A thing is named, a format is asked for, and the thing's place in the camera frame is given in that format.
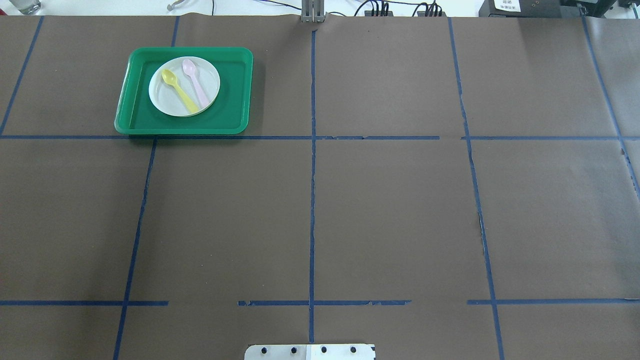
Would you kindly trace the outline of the pink plastic spoon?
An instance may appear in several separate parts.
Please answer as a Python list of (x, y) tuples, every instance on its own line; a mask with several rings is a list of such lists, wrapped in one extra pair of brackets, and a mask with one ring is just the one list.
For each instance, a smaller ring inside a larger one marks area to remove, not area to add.
[(185, 73), (185, 75), (191, 80), (201, 108), (205, 109), (209, 104), (209, 100), (199, 81), (198, 67), (191, 59), (186, 58), (182, 61), (182, 70), (183, 73)]

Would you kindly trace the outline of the yellow plastic spoon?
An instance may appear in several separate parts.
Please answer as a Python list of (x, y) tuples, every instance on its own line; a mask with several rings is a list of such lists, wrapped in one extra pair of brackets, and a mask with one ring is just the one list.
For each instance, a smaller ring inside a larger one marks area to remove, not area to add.
[(185, 105), (189, 114), (195, 114), (199, 111), (198, 105), (195, 104), (194, 100), (192, 100), (185, 91), (183, 91), (179, 84), (178, 77), (173, 71), (163, 68), (161, 71), (161, 78), (165, 84), (169, 85), (174, 89), (174, 91), (176, 91), (177, 96), (182, 101), (182, 104)]

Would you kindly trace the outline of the green plastic tray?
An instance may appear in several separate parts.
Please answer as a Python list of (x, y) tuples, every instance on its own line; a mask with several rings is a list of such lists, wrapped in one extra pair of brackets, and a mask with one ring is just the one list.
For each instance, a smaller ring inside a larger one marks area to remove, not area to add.
[[(203, 112), (174, 117), (150, 100), (153, 74), (169, 60), (199, 57), (217, 69), (221, 89)], [(254, 56), (245, 47), (141, 47), (128, 59), (114, 119), (124, 135), (236, 135), (249, 125)]]

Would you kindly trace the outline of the metal reacher grabber tool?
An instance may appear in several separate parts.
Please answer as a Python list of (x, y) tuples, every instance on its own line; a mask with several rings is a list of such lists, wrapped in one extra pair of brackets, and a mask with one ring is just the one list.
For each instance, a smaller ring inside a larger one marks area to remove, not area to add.
[(174, 0), (167, 5), (166, 9), (168, 12), (175, 12), (177, 10), (182, 10), (183, 8), (190, 6), (193, 2), (193, 0)]

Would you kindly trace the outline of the clear plastic bottle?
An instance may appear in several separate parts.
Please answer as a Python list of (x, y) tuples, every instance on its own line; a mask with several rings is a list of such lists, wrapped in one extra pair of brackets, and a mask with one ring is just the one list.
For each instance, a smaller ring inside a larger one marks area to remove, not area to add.
[(9, 2), (23, 15), (34, 15), (42, 7), (41, 0), (9, 0)]

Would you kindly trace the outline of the aluminium frame post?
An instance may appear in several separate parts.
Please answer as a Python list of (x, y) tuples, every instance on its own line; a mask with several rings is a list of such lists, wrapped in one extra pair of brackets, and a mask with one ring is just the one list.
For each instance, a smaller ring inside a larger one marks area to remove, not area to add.
[(301, 22), (324, 23), (327, 18), (324, 0), (302, 0)]

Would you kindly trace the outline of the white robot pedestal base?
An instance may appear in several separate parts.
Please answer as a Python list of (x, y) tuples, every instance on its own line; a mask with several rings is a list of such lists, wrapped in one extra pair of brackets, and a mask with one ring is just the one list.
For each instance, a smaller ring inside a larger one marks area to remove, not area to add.
[(254, 344), (245, 360), (375, 360), (374, 344)]

